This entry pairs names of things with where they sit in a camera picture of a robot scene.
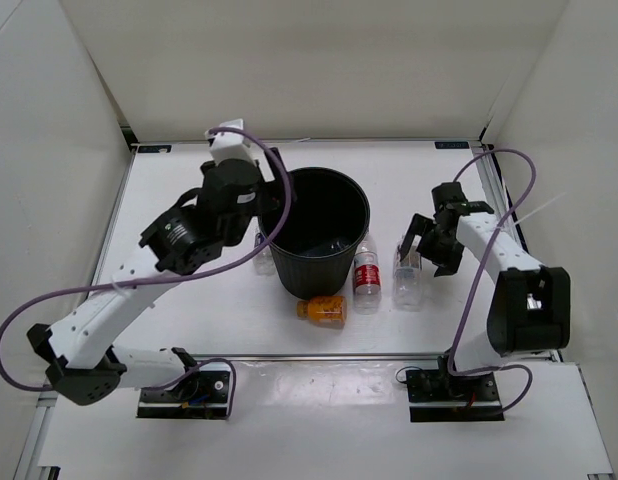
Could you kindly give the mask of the clear bottle white label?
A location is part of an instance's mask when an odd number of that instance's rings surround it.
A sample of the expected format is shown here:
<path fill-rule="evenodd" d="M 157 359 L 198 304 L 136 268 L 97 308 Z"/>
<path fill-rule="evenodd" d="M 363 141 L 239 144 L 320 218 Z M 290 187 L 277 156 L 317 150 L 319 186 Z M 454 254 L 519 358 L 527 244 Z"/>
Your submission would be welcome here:
<path fill-rule="evenodd" d="M 418 311 L 422 304 L 422 259 L 415 246 L 401 258 L 400 248 L 404 237 L 396 246 L 393 263 L 392 301 L 401 311 Z"/>

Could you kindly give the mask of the clear bottle blue label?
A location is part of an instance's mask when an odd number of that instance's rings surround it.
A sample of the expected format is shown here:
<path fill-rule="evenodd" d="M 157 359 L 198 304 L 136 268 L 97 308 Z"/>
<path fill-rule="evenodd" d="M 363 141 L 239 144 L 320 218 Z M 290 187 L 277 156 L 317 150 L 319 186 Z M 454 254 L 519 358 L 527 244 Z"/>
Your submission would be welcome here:
<path fill-rule="evenodd" d="M 264 242 L 264 239 L 265 237 L 262 232 L 257 230 L 254 236 L 254 248 L 258 248 Z M 257 275 L 270 276 L 276 273 L 275 263 L 269 247 L 263 248 L 253 257 L 252 262 Z"/>

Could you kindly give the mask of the clear plastic bottle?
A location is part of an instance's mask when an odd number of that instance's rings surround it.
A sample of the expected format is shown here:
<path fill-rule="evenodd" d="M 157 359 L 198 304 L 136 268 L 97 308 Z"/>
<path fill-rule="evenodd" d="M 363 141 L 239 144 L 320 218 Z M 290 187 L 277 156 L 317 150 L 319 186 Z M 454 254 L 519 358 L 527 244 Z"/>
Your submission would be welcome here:
<path fill-rule="evenodd" d="M 347 250 L 357 248 L 358 244 L 346 237 L 336 237 L 319 242 L 308 248 L 304 248 L 298 256 L 304 258 L 324 258 L 339 255 Z"/>

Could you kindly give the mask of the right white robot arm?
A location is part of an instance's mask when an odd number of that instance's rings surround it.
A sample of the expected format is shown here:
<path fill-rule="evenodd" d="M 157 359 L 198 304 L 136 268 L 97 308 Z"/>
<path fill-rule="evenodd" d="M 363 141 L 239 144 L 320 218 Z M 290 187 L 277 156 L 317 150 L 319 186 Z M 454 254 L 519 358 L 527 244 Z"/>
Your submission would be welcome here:
<path fill-rule="evenodd" d="M 404 382 L 418 402 L 472 398 L 490 375 L 515 369 L 513 357 L 561 349 L 570 338 L 567 271 L 525 252 L 503 231 L 494 210 L 468 200 L 459 182 L 435 187 L 432 199 L 432 217 L 412 217 L 396 249 L 396 267 L 428 260 L 435 276 L 451 276 L 469 252 L 479 262 L 476 275 L 488 275 L 494 292 L 479 334 L 456 335 L 435 369 L 406 371 Z"/>

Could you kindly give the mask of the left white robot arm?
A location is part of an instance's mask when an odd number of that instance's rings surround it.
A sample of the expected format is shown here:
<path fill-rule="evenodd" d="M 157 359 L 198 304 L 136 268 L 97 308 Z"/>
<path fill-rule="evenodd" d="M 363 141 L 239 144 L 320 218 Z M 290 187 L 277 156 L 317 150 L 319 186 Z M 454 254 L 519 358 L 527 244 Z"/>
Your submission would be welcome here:
<path fill-rule="evenodd" d="M 111 287 L 54 324 L 29 329 L 28 340 L 47 362 L 54 391 L 80 406 L 118 388 L 168 392 L 184 401 L 195 395 L 199 367 L 184 349 L 138 350 L 115 341 L 159 297 L 219 258 L 224 248 L 238 245 L 252 218 L 282 213 L 292 202 L 291 181 L 278 153 L 266 158 L 271 181 L 255 160 L 204 163 L 201 187 L 182 194 L 141 233 Z"/>

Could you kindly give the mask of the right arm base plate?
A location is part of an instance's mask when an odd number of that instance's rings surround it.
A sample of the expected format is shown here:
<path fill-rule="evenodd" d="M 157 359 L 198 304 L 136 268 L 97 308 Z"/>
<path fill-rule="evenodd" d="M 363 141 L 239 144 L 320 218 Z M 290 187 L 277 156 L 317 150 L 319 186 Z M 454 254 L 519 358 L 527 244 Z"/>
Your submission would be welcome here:
<path fill-rule="evenodd" d="M 435 368 L 406 366 L 395 379 L 407 390 L 411 423 L 500 422 L 503 405 L 493 373 L 474 377 L 449 375 Z"/>

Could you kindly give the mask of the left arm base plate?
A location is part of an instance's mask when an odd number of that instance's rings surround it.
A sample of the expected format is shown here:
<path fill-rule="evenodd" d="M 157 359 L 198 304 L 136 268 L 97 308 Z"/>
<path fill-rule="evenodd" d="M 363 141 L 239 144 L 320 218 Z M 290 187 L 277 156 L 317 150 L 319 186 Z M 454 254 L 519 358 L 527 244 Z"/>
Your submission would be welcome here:
<path fill-rule="evenodd" d="M 136 417 L 165 420 L 228 420 L 237 386 L 235 366 L 226 359 L 196 361 L 181 358 L 186 377 L 167 389 L 144 388 L 139 395 Z"/>

